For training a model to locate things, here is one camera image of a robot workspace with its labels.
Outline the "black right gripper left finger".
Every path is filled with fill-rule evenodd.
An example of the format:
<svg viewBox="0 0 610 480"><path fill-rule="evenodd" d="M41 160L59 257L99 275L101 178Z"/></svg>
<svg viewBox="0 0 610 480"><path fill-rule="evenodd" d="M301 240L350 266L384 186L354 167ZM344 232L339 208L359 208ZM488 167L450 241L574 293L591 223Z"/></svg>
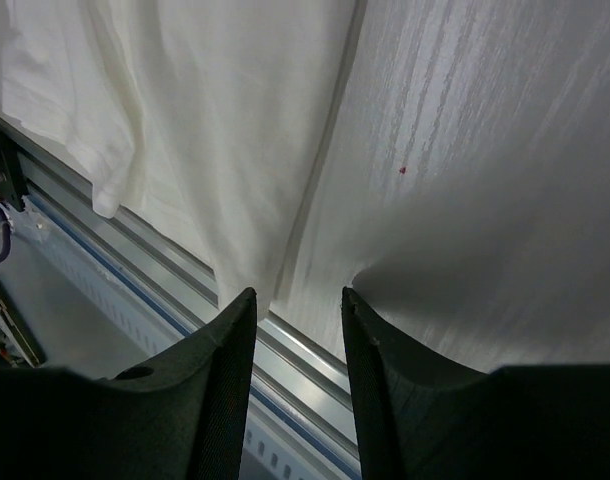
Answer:
<svg viewBox="0 0 610 480"><path fill-rule="evenodd" d="M257 331L253 289L112 379L0 368L0 479L234 479Z"/></svg>

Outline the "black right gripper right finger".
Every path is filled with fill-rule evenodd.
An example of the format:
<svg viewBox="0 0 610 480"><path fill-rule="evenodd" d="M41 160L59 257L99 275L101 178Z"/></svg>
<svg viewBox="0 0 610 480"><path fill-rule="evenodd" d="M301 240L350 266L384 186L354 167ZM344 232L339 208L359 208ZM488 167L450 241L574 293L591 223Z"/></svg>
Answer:
<svg viewBox="0 0 610 480"><path fill-rule="evenodd" d="M364 478L610 479L610 365L481 373L349 288L342 327Z"/></svg>

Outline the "white t shirt robot print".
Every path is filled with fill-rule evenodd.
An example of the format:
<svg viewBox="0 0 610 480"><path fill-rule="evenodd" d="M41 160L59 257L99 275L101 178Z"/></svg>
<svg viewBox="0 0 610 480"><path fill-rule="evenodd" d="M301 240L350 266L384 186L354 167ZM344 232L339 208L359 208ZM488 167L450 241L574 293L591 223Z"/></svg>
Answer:
<svg viewBox="0 0 610 480"><path fill-rule="evenodd" d="M10 1L2 111L62 148L94 211L141 215L271 303L351 1Z"/></svg>

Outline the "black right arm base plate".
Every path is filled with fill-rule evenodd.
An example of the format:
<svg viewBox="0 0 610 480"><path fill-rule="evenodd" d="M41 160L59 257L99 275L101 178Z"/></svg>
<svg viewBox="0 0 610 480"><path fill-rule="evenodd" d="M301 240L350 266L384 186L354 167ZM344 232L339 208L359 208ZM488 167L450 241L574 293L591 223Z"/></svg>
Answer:
<svg viewBox="0 0 610 480"><path fill-rule="evenodd" d="M16 144L0 130L0 196L16 211L25 210L28 189Z"/></svg>

